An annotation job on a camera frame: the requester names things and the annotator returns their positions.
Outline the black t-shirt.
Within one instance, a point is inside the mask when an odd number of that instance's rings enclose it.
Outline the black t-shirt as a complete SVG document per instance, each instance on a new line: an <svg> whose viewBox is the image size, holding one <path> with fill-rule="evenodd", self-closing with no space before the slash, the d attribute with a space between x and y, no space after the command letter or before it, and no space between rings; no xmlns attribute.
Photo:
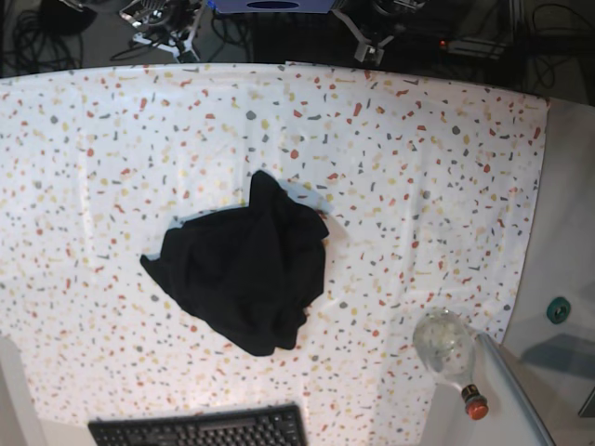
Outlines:
<svg viewBox="0 0 595 446"><path fill-rule="evenodd" d="M159 255L140 264L182 310L265 357L295 348L307 307L324 291L328 234L315 210L257 171L248 206L168 230Z"/></svg>

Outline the terrazzo pattern tablecloth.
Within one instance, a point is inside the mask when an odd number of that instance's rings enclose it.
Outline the terrazzo pattern tablecloth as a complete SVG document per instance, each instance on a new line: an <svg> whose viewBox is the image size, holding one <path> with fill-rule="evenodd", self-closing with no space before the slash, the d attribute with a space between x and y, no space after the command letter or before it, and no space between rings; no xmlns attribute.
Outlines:
<svg viewBox="0 0 595 446"><path fill-rule="evenodd" d="M298 402L314 445L413 445L434 392L412 343L443 307L501 340L549 103L300 65L104 68L1 84L1 334L43 424ZM144 272L180 220L265 170L329 228L293 350L255 358Z"/></svg>

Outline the black power strip red light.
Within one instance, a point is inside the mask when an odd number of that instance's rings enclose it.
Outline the black power strip red light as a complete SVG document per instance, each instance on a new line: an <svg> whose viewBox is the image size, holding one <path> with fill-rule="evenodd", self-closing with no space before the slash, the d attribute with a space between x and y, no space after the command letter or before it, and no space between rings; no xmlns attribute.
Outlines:
<svg viewBox="0 0 595 446"><path fill-rule="evenodd" d="M452 55L475 59L499 59L508 49L506 43L476 37L438 38L406 35L396 46L414 54Z"/></svg>

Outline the black computer keyboard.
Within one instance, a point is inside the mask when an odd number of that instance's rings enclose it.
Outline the black computer keyboard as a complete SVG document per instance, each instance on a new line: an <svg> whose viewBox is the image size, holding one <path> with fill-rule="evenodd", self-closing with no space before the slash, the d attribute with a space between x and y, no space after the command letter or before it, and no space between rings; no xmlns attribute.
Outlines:
<svg viewBox="0 0 595 446"><path fill-rule="evenodd" d="M296 404L193 416L91 421L98 445L306 445Z"/></svg>

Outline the clear plastic bottle orange cap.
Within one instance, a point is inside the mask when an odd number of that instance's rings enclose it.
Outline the clear plastic bottle orange cap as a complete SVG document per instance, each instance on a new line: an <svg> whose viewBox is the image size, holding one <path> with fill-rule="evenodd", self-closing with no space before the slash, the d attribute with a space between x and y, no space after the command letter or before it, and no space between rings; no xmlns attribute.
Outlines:
<svg viewBox="0 0 595 446"><path fill-rule="evenodd" d="M489 413L487 398L475 384L474 338L468 326L453 311L433 308L418 321L413 346L426 370L438 384L454 388L473 421Z"/></svg>

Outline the grey laptop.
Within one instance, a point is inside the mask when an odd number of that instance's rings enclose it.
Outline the grey laptop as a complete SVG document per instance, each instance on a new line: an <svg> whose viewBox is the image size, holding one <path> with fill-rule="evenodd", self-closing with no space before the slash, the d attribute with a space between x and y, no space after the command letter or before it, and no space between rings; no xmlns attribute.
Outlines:
<svg viewBox="0 0 595 446"><path fill-rule="evenodd" d="M477 384L490 412L478 422L497 445L594 443L594 348L556 335L519 358L478 336Z"/></svg>

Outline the green tape roll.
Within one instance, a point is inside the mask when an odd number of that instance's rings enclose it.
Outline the green tape roll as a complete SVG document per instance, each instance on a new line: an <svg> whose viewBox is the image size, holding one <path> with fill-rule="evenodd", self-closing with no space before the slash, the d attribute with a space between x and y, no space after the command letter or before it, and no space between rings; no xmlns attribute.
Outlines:
<svg viewBox="0 0 595 446"><path fill-rule="evenodd" d="M551 323L561 324L568 319L571 309L572 306L565 297L557 296L549 303L546 315Z"/></svg>

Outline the blue box with oval hole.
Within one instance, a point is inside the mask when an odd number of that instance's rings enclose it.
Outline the blue box with oval hole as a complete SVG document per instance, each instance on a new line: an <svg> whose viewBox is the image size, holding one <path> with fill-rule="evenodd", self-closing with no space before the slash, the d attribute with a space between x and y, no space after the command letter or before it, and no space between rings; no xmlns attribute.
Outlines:
<svg viewBox="0 0 595 446"><path fill-rule="evenodd" d="M207 4L222 14L239 13L328 13L335 0L213 0Z"/></svg>

